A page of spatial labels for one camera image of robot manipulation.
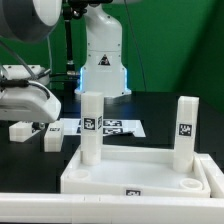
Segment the sticker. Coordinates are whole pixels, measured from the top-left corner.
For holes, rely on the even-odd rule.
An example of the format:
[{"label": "sticker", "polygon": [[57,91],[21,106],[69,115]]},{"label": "sticker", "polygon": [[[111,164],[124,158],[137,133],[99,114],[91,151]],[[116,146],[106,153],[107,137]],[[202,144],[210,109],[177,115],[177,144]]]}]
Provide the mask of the sticker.
[{"label": "sticker", "polygon": [[104,135],[113,135],[113,134],[121,134],[123,133],[123,128],[104,128]]},{"label": "sticker", "polygon": [[95,131],[96,120],[94,118],[84,118],[84,130]]},{"label": "sticker", "polygon": [[50,131],[60,131],[60,128],[50,128]]},{"label": "sticker", "polygon": [[125,190],[126,196],[141,196],[142,191],[141,190],[134,190],[134,189],[126,189]]},{"label": "sticker", "polygon": [[115,121],[115,120],[104,120],[103,126],[113,126],[113,127],[121,127],[122,121]]},{"label": "sticker", "polygon": [[110,62],[109,62],[108,57],[107,57],[106,54],[105,54],[105,55],[103,56],[103,58],[100,60],[100,62],[99,62],[98,65],[110,66]]},{"label": "sticker", "polygon": [[183,137],[192,137],[193,125],[191,124],[179,124],[178,135]]}]

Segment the small white cube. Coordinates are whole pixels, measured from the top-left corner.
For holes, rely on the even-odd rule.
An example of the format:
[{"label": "small white cube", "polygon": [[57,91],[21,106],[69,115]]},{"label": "small white cube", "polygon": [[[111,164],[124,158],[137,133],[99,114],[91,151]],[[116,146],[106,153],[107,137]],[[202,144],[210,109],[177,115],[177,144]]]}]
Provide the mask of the small white cube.
[{"label": "small white cube", "polygon": [[64,125],[62,121],[49,124],[44,136],[45,152],[60,152],[64,138]]},{"label": "small white cube", "polygon": [[14,142],[24,142],[33,136],[33,122],[20,121],[9,127],[9,139]]}]

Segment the white box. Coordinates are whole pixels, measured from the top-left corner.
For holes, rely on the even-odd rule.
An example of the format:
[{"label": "white box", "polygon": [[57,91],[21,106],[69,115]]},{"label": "white box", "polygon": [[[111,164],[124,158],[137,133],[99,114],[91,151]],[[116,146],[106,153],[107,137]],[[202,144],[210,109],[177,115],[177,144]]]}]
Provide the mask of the white box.
[{"label": "white box", "polygon": [[49,124],[44,136],[45,152],[60,152],[64,138],[64,125],[62,121]]},{"label": "white box", "polygon": [[101,163],[88,166],[81,162],[79,148],[61,176],[61,193],[210,197],[211,189],[196,156],[192,172],[178,173],[172,168],[174,150],[103,145],[101,153]]},{"label": "white box", "polygon": [[37,134],[39,130],[35,130],[33,122],[20,121],[9,127],[9,139],[14,142],[24,142]]}]

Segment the white block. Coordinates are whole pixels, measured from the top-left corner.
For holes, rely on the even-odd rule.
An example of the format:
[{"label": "white block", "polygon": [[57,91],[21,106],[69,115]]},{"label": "white block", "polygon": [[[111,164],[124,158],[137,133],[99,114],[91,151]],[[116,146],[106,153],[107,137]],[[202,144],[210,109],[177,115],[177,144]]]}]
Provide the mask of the white block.
[{"label": "white block", "polygon": [[20,121],[9,127],[9,139],[14,142],[24,142],[39,132],[32,127],[33,122]]},{"label": "white block", "polygon": [[97,165],[101,161],[103,144],[103,106],[102,93],[86,92],[81,97],[81,150],[85,165]]},{"label": "white block", "polygon": [[197,154],[211,187],[212,198],[224,198],[224,175],[208,154]]},{"label": "white block", "polygon": [[64,125],[62,121],[49,124],[44,136],[45,152],[60,152],[64,138]]},{"label": "white block", "polygon": [[178,101],[173,168],[192,171],[199,98],[183,97]]}]

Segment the black and white tag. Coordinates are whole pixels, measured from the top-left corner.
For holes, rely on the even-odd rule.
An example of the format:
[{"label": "black and white tag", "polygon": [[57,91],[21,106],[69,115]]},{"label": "black and white tag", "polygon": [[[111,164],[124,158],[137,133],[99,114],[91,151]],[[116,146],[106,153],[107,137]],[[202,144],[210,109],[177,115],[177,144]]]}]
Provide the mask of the black and white tag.
[{"label": "black and white tag", "polygon": [[123,128],[103,128],[104,135],[114,135],[123,133]]},{"label": "black and white tag", "polygon": [[89,131],[96,131],[96,119],[84,118],[83,119],[83,129],[89,130]]},{"label": "black and white tag", "polygon": [[49,131],[60,131],[60,128],[50,128],[50,130]]},{"label": "black and white tag", "polygon": [[119,120],[104,120],[103,126],[105,127],[122,127],[122,121]]},{"label": "black and white tag", "polygon": [[193,136],[193,125],[178,123],[177,126],[177,135],[181,137],[192,137]]},{"label": "black and white tag", "polygon": [[142,196],[142,190],[140,189],[125,189],[126,196]]}]

